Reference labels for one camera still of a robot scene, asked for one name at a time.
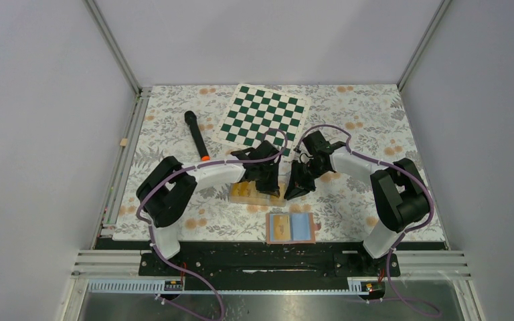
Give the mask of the tan leather card holder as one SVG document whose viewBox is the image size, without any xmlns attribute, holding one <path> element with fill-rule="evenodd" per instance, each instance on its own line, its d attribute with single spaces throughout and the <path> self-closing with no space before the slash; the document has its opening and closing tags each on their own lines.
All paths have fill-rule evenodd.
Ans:
<svg viewBox="0 0 514 321">
<path fill-rule="evenodd" d="M 312 213 L 268 213 L 267 244 L 314 244 L 317 225 Z"/>
</svg>

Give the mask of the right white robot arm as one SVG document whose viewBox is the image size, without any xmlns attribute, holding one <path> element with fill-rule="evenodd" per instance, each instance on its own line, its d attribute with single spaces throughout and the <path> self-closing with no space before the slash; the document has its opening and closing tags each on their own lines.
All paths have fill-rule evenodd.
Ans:
<svg viewBox="0 0 514 321">
<path fill-rule="evenodd" d="M 403 158 L 394 163 L 377 160 L 352 150 L 346 142 L 330 143 L 316 130 L 299 142 L 309 159 L 291 163 L 286 200 L 302 197 L 316 189 L 315 181 L 325 173 L 341 173 L 369 183 L 379 221 L 363 240 L 357 267 L 368 276 L 383 267 L 383 256 L 401 242 L 404 234 L 431 222 L 434 203 L 414 162 Z"/>
</svg>

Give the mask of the clear acrylic card box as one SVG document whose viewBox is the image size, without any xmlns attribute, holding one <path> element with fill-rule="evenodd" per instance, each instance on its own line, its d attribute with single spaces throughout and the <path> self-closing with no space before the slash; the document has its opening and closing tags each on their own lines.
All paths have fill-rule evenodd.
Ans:
<svg viewBox="0 0 514 321">
<path fill-rule="evenodd" d="M 286 184 L 281 181 L 278 184 L 278 186 L 280 187 L 280 196 L 279 197 L 273 197 L 273 196 L 265 195 L 265 194 L 258 192 L 256 197 L 235 199 L 230 196 L 231 189 L 232 189 L 232 185 L 231 185 L 230 192 L 228 195 L 228 200 L 231 203 L 239 203 L 239 204 L 245 204 L 245 205 L 284 207 L 286 205 L 286 200 L 284 199 L 284 192 L 286 191 Z"/>
</svg>

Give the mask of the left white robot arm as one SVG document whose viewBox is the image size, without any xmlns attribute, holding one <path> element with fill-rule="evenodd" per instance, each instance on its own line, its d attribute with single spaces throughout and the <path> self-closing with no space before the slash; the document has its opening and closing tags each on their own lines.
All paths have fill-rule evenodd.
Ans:
<svg viewBox="0 0 514 321">
<path fill-rule="evenodd" d="M 285 148 L 264 140 L 256 148 L 237 150 L 222 160 L 185 165 L 174 156 L 165 157 L 139 185 L 137 218 L 147 222 L 155 266 L 166 275 L 181 265 L 176 222 L 192 195 L 216 185 L 254 182 L 260 193 L 278 196 L 278 172 Z"/>
</svg>

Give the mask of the single yellow credit card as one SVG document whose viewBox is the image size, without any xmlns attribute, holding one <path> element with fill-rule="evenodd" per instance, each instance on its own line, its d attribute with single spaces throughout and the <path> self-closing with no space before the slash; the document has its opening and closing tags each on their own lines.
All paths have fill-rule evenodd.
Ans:
<svg viewBox="0 0 514 321">
<path fill-rule="evenodd" d="M 274 241 L 290 241 L 292 239 L 289 215 L 272 217 L 272 239 Z"/>
</svg>

